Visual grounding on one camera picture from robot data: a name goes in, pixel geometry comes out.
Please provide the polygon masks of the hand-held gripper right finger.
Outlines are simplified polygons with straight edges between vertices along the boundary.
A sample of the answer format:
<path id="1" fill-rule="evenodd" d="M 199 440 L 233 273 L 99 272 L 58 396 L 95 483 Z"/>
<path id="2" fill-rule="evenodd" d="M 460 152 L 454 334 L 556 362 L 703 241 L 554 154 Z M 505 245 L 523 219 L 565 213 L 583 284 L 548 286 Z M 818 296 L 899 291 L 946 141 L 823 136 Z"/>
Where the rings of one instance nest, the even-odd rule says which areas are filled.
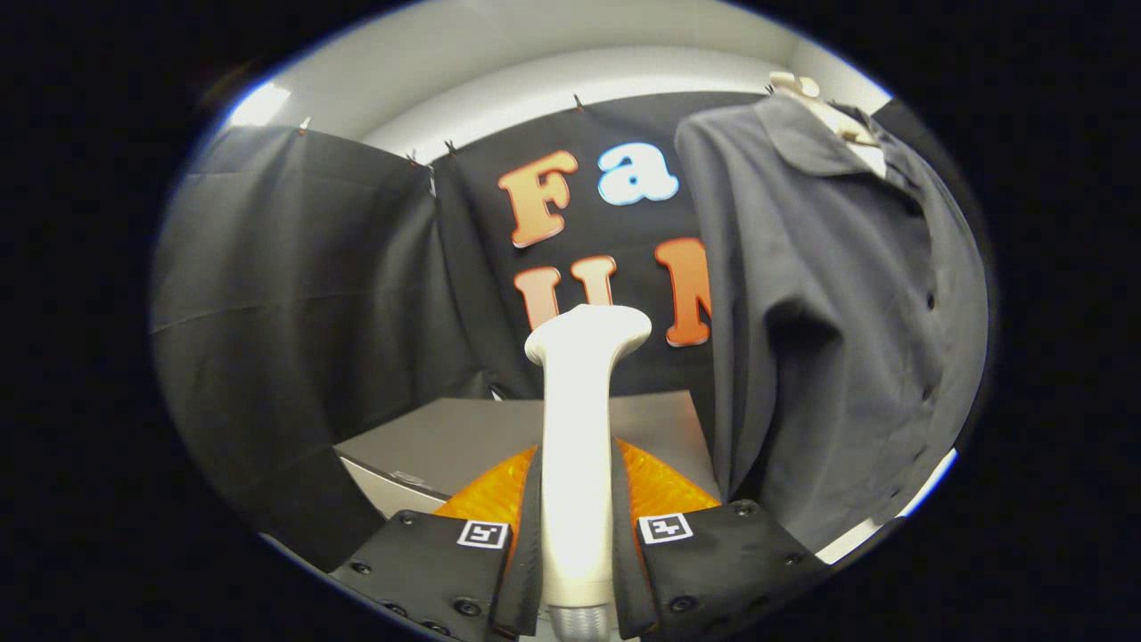
<path id="1" fill-rule="evenodd" d="M 631 442 L 612 442 L 612 456 L 621 637 L 733 637 L 830 577 L 755 501 L 721 504 Z"/>

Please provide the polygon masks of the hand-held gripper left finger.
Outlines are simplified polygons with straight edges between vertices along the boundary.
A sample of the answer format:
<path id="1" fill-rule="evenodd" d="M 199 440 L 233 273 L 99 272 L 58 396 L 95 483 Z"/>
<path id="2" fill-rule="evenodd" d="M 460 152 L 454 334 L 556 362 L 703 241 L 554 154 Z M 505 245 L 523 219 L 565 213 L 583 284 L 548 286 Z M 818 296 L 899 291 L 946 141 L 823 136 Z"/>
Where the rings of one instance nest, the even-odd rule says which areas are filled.
<path id="1" fill-rule="evenodd" d="M 402 509 L 335 582 L 428 637 L 518 641 L 539 629 L 541 449 L 497 463 L 430 513 Z"/>

